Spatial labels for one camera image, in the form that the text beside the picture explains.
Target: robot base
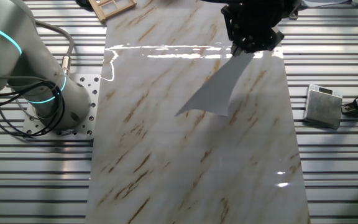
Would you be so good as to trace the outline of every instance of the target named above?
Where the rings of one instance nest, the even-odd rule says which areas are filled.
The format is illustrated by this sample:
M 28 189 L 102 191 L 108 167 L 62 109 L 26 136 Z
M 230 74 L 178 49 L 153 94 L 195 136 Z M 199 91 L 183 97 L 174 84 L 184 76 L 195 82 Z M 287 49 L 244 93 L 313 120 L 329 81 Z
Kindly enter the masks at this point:
M 92 140 L 96 129 L 96 113 L 98 111 L 99 89 L 101 75 L 71 74 L 71 79 L 83 85 L 91 98 L 91 106 L 87 117 L 76 127 L 64 131 L 51 131 L 50 133 L 36 138 L 26 138 L 28 141 L 69 141 L 69 140 Z M 27 112 L 35 116 L 33 106 L 27 107 Z M 26 116 L 23 125 L 23 132 L 36 133 L 45 126 L 36 119 Z

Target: black device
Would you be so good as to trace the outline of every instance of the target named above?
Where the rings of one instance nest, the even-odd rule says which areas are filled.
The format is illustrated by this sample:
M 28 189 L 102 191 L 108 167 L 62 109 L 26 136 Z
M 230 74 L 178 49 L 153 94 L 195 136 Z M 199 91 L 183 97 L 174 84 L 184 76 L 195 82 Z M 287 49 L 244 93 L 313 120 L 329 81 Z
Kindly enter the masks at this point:
M 296 18 L 300 0 L 204 0 L 226 3 L 221 10 L 229 39 L 247 53 L 273 50 L 284 38 L 275 27 L 283 18 Z

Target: paper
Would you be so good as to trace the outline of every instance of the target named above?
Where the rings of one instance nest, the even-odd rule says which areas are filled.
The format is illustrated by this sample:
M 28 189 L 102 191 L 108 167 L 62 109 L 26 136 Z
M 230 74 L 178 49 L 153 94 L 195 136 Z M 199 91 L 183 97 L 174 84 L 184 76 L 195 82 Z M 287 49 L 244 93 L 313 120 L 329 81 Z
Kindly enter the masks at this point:
M 302 0 L 302 5 L 307 7 L 327 6 L 330 4 L 340 4 L 349 0 Z
M 228 116 L 229 100 L 233 89 L 253 58 L 254 54 L 244 52 L 236 57 L 231 57 L 175 116 L 189 110 L 203 110 L 220 116 Z

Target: marble board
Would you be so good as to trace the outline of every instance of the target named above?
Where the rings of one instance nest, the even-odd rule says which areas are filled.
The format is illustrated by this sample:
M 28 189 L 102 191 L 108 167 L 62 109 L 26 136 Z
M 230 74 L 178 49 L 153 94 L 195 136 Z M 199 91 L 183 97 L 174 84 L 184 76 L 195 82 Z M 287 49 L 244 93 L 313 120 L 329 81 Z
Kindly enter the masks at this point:
M 88 224 L 307 224 L 280 47 L 229 116 L 175 114 L 231 57 L 222 4 L 146 0 L 108 20 Z

